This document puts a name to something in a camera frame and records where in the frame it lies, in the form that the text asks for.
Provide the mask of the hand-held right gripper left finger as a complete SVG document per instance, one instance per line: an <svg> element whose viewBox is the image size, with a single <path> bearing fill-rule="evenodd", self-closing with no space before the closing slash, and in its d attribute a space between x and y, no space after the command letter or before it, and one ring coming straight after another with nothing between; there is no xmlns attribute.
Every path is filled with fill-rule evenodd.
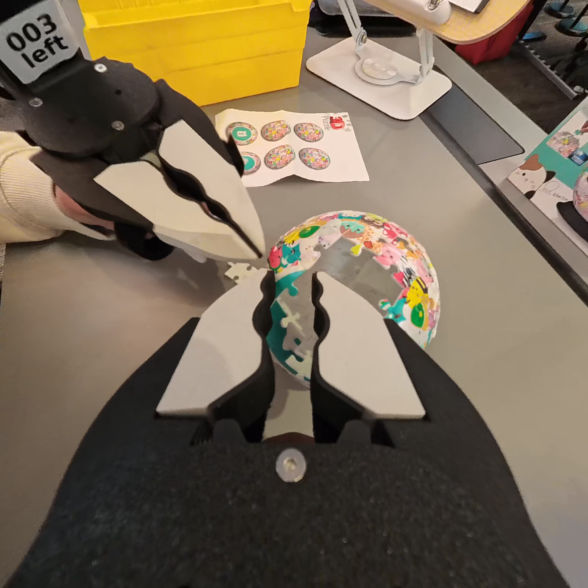
<svg viewBox="0 0 588 588"><path fill-rule="evenodd" d="M275 396L267 342L274 300L274 273L259 269L214 301L197 321L157 416L233 420L248 442L261 442Z"/></svg>

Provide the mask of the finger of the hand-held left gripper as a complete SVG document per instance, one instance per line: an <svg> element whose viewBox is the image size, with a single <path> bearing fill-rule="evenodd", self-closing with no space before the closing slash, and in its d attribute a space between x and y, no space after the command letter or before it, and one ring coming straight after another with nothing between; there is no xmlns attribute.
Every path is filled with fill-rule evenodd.
<svg viewBox="0 0 588 588"><path fill-rule="evenodd" d="M108 166L94 181L150 221L161 241L195 261L253 261L261 257L259 246L206 211L201 202L176 194L164 174L146 160Z"/></svg>
<svg viewBox="0 0 588 588"><path fill-rule="evenodd" d="M158 157L187 195L199 187L208 211L200 227L188 229L198 249L218 258L261 258L266 250L261 221L239 172L187 122L165 129Z"/></svg>

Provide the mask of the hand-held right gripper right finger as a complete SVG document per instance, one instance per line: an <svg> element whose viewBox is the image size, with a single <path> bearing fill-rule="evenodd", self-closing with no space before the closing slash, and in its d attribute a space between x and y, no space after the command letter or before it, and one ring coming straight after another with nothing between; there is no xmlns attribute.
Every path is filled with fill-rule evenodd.
<svg viewBox="0 0 588 588"><path fill-rule="evenodd" d="M388 423L422 423L426 410L383 316L324 271L312 276L312 424L317 444L345 430L371 442Z"/></svg>

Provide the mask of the colourful puzzle ball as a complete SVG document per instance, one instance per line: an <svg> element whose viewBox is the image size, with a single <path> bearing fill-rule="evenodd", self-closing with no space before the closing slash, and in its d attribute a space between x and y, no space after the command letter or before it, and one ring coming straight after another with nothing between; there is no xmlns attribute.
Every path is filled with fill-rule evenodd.
<svg viewBox="0 0 588 588"><path fill-rule="evenodd" d="M422 246L400 225L370 212L322 213L291 228L271 248L273 325L267 336L276 364L303 384L311 377L312 275L325 272L396 322L422 349L440 320L437 272Z"/></svg>

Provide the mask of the person's left forearm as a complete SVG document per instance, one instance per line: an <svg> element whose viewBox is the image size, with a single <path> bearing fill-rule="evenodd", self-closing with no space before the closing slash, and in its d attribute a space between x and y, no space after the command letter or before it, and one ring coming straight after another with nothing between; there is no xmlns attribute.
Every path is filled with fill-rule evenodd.
<svg viewBox="0 0 588 588"><path fill-rule="evenodd" d="M31 161L38 151L18 134L1 132L1 245L40 242L67 231L102 239L59 209L53 180Z"/></svg>

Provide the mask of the white puzzle piece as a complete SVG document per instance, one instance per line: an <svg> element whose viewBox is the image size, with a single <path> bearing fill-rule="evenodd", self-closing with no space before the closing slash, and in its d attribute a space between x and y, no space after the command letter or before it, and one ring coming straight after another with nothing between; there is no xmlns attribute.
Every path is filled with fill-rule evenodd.
<svg viewBox="0 0 588 588"><path fill-rule="evenodd" d="M224 276L236 284L252 278L259 268L251 265L248 262L227 262L227 268L224 271Z"/></svg>

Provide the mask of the printed puzzle box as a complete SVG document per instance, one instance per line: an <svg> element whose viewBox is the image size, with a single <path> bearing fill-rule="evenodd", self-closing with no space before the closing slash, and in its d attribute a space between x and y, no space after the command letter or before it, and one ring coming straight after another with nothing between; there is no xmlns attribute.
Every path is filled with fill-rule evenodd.
<svg viewBox="0 0 588 588"><path fill-rule="evenodd" d="M508 180L587 255L587 98Z"/></svg>

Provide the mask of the person's left hand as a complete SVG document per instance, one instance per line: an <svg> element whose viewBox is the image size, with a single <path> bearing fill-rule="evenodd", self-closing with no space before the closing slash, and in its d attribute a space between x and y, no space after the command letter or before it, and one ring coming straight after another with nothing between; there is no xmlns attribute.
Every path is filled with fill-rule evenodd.
<svg viewBox="0 0 588 588"><path fill-rule="evenodd" d="M115 238L114 223L92 215L81 207L60 187L54 187L55 204L64 217L70 231L76 231L99 240L112 240Z"/></svg>

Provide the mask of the yellow plastic bin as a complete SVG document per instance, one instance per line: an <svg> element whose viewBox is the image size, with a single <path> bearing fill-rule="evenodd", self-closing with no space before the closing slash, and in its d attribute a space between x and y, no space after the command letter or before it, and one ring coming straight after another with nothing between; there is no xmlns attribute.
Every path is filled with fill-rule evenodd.
<svg viewBox="0 0 588 588"><path fill-rule="evenodd" d="M311 1L79 1L93 59L128 62L198 104L296 87Z"/></svg>

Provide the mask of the printed sticker sheet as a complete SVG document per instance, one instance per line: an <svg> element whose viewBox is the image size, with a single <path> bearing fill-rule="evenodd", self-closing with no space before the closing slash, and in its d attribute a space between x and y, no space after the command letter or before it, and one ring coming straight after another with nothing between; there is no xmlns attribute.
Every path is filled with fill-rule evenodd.
<svg viewBox="0 0 588 588"><path fill-rule="evenodd" d="M367 182L350 116L340 113L225 109L215 117L223 139L236 143L246 187L296 176L315 182Z"/></svg>

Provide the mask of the white board stand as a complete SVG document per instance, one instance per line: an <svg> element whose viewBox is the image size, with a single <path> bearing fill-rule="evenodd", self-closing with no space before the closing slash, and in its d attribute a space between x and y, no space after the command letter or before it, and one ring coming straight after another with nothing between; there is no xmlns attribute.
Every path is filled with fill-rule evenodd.
<svg viewBox="0 0 588 588"><path fill-rule="evenodd" d="M433 31L451 16L449 1L369 1L416 28L419 62L368 38L353 1L338 1L351 38L311 56L310 73L400 121L418 117L452 87L435 72Z"/></svg>

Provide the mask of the grey flat panel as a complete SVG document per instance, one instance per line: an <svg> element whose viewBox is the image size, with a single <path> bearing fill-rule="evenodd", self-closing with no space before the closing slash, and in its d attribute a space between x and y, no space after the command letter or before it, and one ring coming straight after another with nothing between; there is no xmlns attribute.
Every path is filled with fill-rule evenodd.
<svg viewBox="0 0 588 588"><path fill-rule="evenodd" d="M420 118L441 141L459 148L477 165L525 152L512 136L455 85L427 108Z"/></svg>

